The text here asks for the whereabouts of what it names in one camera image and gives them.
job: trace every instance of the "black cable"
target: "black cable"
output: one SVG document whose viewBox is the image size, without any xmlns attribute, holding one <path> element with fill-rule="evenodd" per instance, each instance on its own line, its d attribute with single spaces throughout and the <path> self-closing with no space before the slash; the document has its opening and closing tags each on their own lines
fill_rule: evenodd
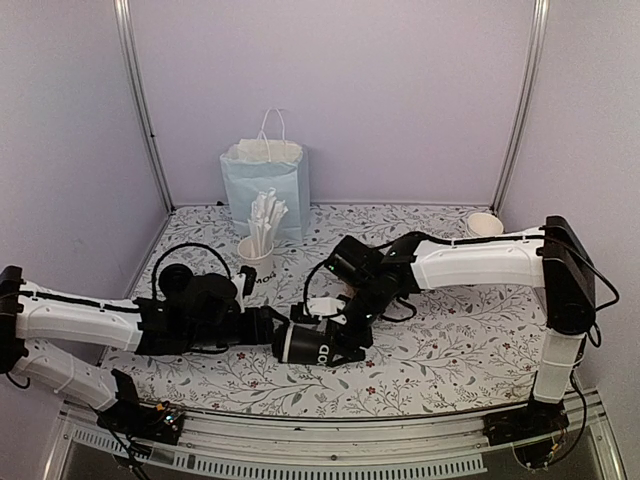
<svg viewBox="0 0 640 480">
<path fill-rule="evenodd" d="M 597 340 L 593 338 L 593 335 L 591 335 L 591 330 L 587 332 L 587 337 L 589 337 L 591 345 L 593 345 L 595 348 L 600 348 L 602 346 L 602 333 L 600 332 L 600 327 L 597 323 L 594 323 L 593 329 L 596 331 Z"/>
<path fill-rule="evenodd" d="M 411 233 L 402 235 L 396 238 L 395 240 L 391 240 L 390 242 L 383 243 L 382 245 L 378 245 L 377 247 L 373 247 L 373 249 L 383 250 L 393 245 L 396 240 L 399 240 L 402 237 L 405 237 L 407 235 L 412 235 L 412 234 L 419 235 L 420 238 L 422 238 L 422 240 L 428 240 L 437 245 L 449 245 L 449 246 L 478 245 L 482 243 L 493 243 L 493 242 L 504 242 L 504 241 L 516 242 L 520 240 L 544 240 L 545 238 L 545 236 L 542 234 L 541 235 L 503 235 L 503 236 L 475 237 L 475 238 L 440 238 L 440 237 L 435 237 L 429 233 L 411 232 Z"/>
<path fill-rule="evenodd" d="M 223 353 L 227 353 L 229 351 L 229 347 L 225 347 L 221 350 L 208 350 L 205 348 L 192 348 L 191 350 L 185 353 L 199 353 L 202 355 L 221 355 Z"/>
<path fill-rule="evenodd" d="M 309 285 L 311 285 L 311 279 L 313 278 L 313 276 L 318 272 L 318 270 L 320 270 L 320 268 L 322 268 L 324 266 L 324 264 L 326 263 L 326 260 L 321 261 L 320 263 L 318 263 L 317 265 L 315 265 L 311 271 L 309 272 L 309 275 L 307 275 L 307 278 L 304 281 L 304 288 L 302 289 L 302 306 L 304 308 L 304 313 L 307 316 L 311 316 L 311 314 L 309 313 Z M 326 315 L 322 318 L 335 318 L 339 315 L 342 315 L 342 312 L 338 312 L 338 313 L 334 313 L 332 315 Z"/>
<path fill-rule="evenodd" d="M 607 277 L 605 277 L 596 267 L 594 267 L 589 260 L 587 260 L 584 256 L 582 256 L 580 252 L 578 252 L 575 248 L 573 248 L 568 243 L 563 242 L 562 240 L 559 240 L 557 238 L 549 237 L 546 240 L 553 243 L 557 243 L 562 248 L 566 249 L 569 253 L 571 253 L 574 257 L 576 257 L 578 260 L 580 260 L 582 264 L 585 267 L 587 267 L 589 270 L 591 270 L 591 272 L 596 277 L 598 277 L 598 279 L 600 279 L 600 281 L 604 283 L 605 286 L 609 289 L 609 291 L 613 294 L 613 300 L 609 300 L 608 302 L 598 305 L 596 307 L 596 312 L 604 310 L 605 308 L 609 308 L 620 301 L 620 292 L 618 292 L 618 289 L 613 285 L 613 283 L 611 283 L 611 281 Z M 595 348 L 600 348 L 600 346 L 602 345 L 602 332 L 600 331 L 600 327 L 598 326 L 597 323 L 593 324 L 593 329 L 596 332 L 596 338 L 594 338 L 593 335 L 591 334 L 591 330 L 587 332 L 587 337 L 589 338 L 589 342 L 591 342 L 591 345 L 593 345 Z"/>
<path fill-rule="evenodd" d="M 413 317 L 415 317 L 418 314 L 418 309 L 415 307 L 415 305 L 412 305 L 409 302 L 406 302 L 399 297 L 396 297 L 396 302 L 398 302 L 403 307 L 406 307 L 409 310 L 411 310 L 411 315 L 409 315 L 408 317 L 402 317 L 402 318 L 393 318 L 393 317 L 387 317 L 386 315 L 380 315 L 380 318 L 382 320 L 386 320 L 387 322 L 392 322 L 392 323 L 403 323 L 403 322 L 406 322 L 407 320 L 411 320 Z"/>
<path fill-rule="evenodd" d="M 42 300 L 53 300 L 55 302 L 70 303 L 71 305 L 82 305 L 85 307 L 93 307 L 98 310 L 107 310 L 110 312 L 140 313 L 140 309 L 138 307 L 121 307 L 119 305 L 100 303 L 95 300 L 89 300 L 88 298 L 65 297 L 64 295 L 57 295 L 55 293 L 21 291 L 20 295 L 24 295 L 25 297 L 35 298 L 35 299 L 40 298 Z"/>
<path fill-rule="evenodd" d="M 175 252 L 176 250 L 180 250 L 181 248 L 187 248 L 187 247 L 202 248 L 212 253 L 224 267 L 224 270 L 227 274 L 227 278 L 231 280 L 231 270 L 229 269 L 229 265 L 227 265 L 227 262 L 224 261 L 224 258 L 222 258 L 222 255 L 220 255 L 215 249 L 211 248 L 209 245 L 205 245 L 204 243 L 198 243 L 198 242 L 181 243 L 180 245 L 171 247 L 169 250 L 167 250 L 162 255 L 160 255 L 160 258 L 158 258 L 155 265 L 153 266 L 153 271 L 151 272 L 151 298 L 153 300 L 158 299 L 158 286 L 157 286 L 158 267 L 160 267 L 160 264 L 162 263 L 162 261 L 165 258 L 167 258 L 169 255 L 171 255 L 173 252 Z"/>
<path fill-rule="evenodd" d="M 585 267 L 587 267 L 589 270 L 591 270 L 591 272 L 596 277 L 598 277 L 600 279 L 600 281 L 602 283 L 604 283 L 606 285 L 606 287 L 611 291 L 611 293 L 614 296 L 613 300 L 610 300 L 610 301 L 608 301 L 606 303 L 603 303 L 602 305 L 598 305 L 596 307 L 596 312 L 599 312 L 600 310 L 604 310 L 605 308 L 609 308 L 612 305 L 615 305 L 616 303 L 618 303 L 620 301 L 620 292 L 618 292 L 618 289 L 613 285 L 613 283 L 611 283 L 609 281 L 609 279 L 607 277 L 605 277 L 602 273 L 600 273 L 600 271 L 596 267 L 594 267 L 589 260 L 587 260 L 585 257 L 583 257 L 580 254 L 580 252 L 578 252 L 575 248 L 573 248 L 568 243 L 563 242 L 562 240 L 559 240 L 557 238 L 548 237 L 548 238 L 545 238 L 545 240 L 548 240 L 548 241 L 553 242 L 553 243 L 557 243 L 558 245 L 562 246 L 567 251 L 569 251 L 569 253 L 571 253 L 574 257 L 578 258 L 578 260 L 580 260 Z"/>
<path fill-rule="evenodd" d="M 547 464 L 548 467 L 550 467 L 551 465 L 555 465 L 556 463 L 561 462 L 562 460 L 567 458 L 569 454 L 573 452 L 573 450 L 578 446 L 578 443 L 580 442 L 580 439 L 582 438 L 582 435 L 584 434 L 584 431 L 587 428 L 587 399 L 584 397 L 584 394 L 582 393 L 580 388 L 578 388 L 578 382 L 576 382 L 576 377 L 573 371 L 569 376 L 569 381 L 571 382 L 571 386 L 576 391 L 576 393 L 580 397 L 580 400 L 582 401 L 582 425 L 580 426 L 580 431 L 578 432 L 578 436 L 576 437 L 575 441 L 571 444 L 569 449 L 561 457 L 552 459 Z"/>
<path fill-rule="evenodd" d="M 7 379 L 11 383 L 13 383 L 13 385 L 16 388 L 19 388 L 20 390 L 26 390 L 27 388 L 29 388 L 31 386 L 31 379 L 30 378 L 27 378 L 27 383 L 25 383 L 24 385 L 20 385 L 18 382 L 15 381 L 15 379 L 11 375 L 9 375 L 9 372 L 5 373 L 5 375 L 6 375 Z"/>
<path fill-rule="evenodd" d="M 122 447 L 122 449 L 126 452 L 129 457 L 129 464 L 131 472 L 138 478 L 139 480 L 151 480 L 146 472 L 142 469 L 142 463 L 138 461 L 138 459 L 133 455 L 133 452 L 127 445 L 122 441 L 122 439 L 113 431 L 109 422 L 106 422 L 102 413 L 96 410 L 95 408 L 89 405 L 89 408 L 94 411 L 94 413 L 98 416 L 98 418 L 102 421 L 104 426 L 109 430 L 111 436 L 118 442 L 118 444 Z"/>
<path fill-rule="evenodd" d="M 0 296 L 0 300 L 4 300 L 5 298 L 9 298 L 9 297 L 17 297 L 18 295 L 24 295 L 27 293 L 31 293 L 31 292 L 11 292 L 11 293 L 5 293 L 4 295 Z"/>
</svg>

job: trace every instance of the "paper cup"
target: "paper cup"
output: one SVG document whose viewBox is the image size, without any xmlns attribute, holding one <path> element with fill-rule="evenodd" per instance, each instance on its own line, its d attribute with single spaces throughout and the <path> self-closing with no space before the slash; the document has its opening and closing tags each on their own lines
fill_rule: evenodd
<svg viewBox="0 0 640 480">
<path fill-rule="evenodd" d="M 493 237 L 504 233 L 504 225 L 490 213 L 472 213 L 467 218 L 467 233 L 471 237 Z"/>
<path fill-rule="evenodd" d="M 251 237 L 243 238 L 238 244 L 238 256 L 243 265 L 256 269 L 256 285 L 263 285 L 275 277 L 273 271 L 273 245 L 261 257 L 251 256 Z"/>
</svg>

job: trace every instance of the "white robot arm segment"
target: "white robot arm segment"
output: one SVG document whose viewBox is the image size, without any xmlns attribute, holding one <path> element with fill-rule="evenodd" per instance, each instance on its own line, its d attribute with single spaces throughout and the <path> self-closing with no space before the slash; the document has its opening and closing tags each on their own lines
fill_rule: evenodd
<svg viewBox="0 0 640 480">
<path fill-rule="evenodd" d="M 21 296 L 24 306 L 18 314 L 16 336 L 57 338 L 105 345 L 134 352 L 142 338 L 138 328 L 139 308 L 131 300 L 102 300 L 62 294 L 26 282 Z"/>
<path fill-rule="evenodd" d="M 540 236 L 540 230 L 530 229 L 509 237 L 522 236 L 523 240 L 505 240 L 492 243 L 439 245 L 429 240 L 420 242 L 411 263 L 411 270 L 421 290 L 452 285 L 529 285 L 544 286 L 542 258 L 536 253 L 543 240 L 527 240 L 527 236 Z"/>
<path fill-rule="evenodd" d="M 116 380 L 109 372 L 52 345 L 46 340 L 27 340 L 29 356 L 22 357 L 12 373 L 37 380 L 70 395 L 98 411 L 115 405 L 118 391 Z"/>
</svg>

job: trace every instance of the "floral pattern table surface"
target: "floral pattern table surface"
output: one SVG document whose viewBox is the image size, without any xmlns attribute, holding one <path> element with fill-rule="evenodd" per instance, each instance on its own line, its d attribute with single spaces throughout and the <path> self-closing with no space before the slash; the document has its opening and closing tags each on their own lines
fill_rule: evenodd
<svg viewBox="0 0 640 480">
<path fill-rule="evenodd" d="M 312 207 L 303 244 L 275 248 L 275 278 L 257 286 L 249 304 L 269 304 L 287 314 L 302 298 L 310 268 L 344 235 L 380 244 L 413 230 L 464 236 L 465 219 L 478 208 L 400 205 Z M 216 248 L 232 271 L 240 264 L 227 207 L 185 207 L 169 226 L 135 296 L 150 295 L 151 268 L 169 247 L 185 241 Z M 219 271 L 206 251 L 184 249 L 179 261 L 194 272 Z M 318 272 L 312 296 L 335 296 L 345 286 Z M 103 367 L 130 374 L 147 400 L 168 399 L 197 409 L 295 417 L 388 417 L 431 415 L 526 400 L 542 348 L 544 315 L 528 287 L 512 285 L 443 288 L 410 301 L 418 315 L 403 324 L 377 321 L 367 358 L 339 368 L 279 364 L 270 347 L 231 348 L 220 355 L 143 357 L 106 352 Z M 402 316 L 391 307 L 387 314 Z"/>
</svg>

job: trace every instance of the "white wall panel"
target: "white wall panel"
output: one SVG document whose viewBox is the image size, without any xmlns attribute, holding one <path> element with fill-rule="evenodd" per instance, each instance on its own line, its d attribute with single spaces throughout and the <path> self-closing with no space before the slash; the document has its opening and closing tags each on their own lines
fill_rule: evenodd
<svg viewBox="0 0 640 480">
<path fill-rule="evenodd" d="M 136 0 L 177 204 L 224 199 L 219 155 L 285 109 L 312 199 L 489 204 L 533 1 Z M 270 133 L 276 134 L 277 128 Z"/>
<path fill-rule="evenodd" d="M 164 211 L 133 110 L 113 2 L 0 5 L 0 268 L 120 297 Z M 0 378 L 0 478 L 41 475 L 61 399 Z"/>
</svg>

